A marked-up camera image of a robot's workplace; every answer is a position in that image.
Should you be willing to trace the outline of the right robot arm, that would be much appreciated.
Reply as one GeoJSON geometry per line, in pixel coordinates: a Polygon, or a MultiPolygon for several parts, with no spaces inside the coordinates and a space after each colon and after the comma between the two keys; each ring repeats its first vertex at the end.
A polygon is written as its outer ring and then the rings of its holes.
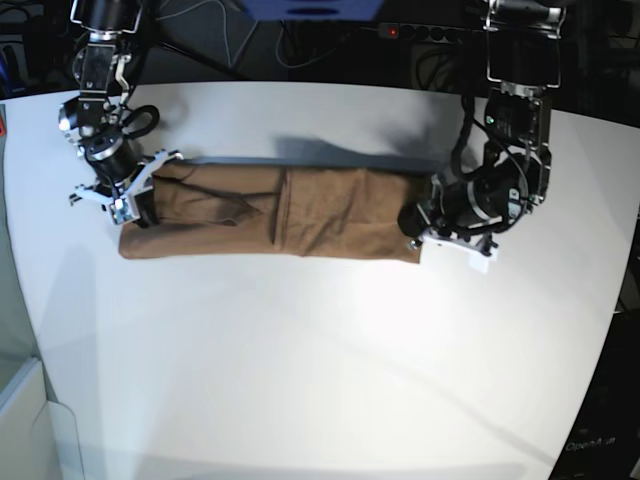
{"type": "Polygon", "coordinates": [[[72,66],[78,95],[60,106],[58,128],[95,181],[76,186],[69,203],[94,202],[115,226],[158,224],[153,175],[183,159],[178,151],[149,156],[134,145],[160,120],[152,105],[129,108],[134,86],[125,77],[132,60],[127,38],[146,12],[144,1],[75,1],[70,11],[70,21],[87,31],[88,40],[72,66]]]}

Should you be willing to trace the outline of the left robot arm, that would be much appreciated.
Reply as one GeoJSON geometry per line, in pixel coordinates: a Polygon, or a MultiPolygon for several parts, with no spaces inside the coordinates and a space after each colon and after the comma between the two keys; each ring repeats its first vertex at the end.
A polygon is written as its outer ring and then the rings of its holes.
{"type": "Polygon", "coordinates": [[[484,115],[464,95],[459,137],[450,154],[453,181],[430,180],[428,195],[405,205],[398,226],[417,251],[426,242],[481,258],[495,236],[514,228],[546,197],[551,173],[551,99],[561,84],[561,28],[567,1],[490,1],[484,20],[484,115]]]}

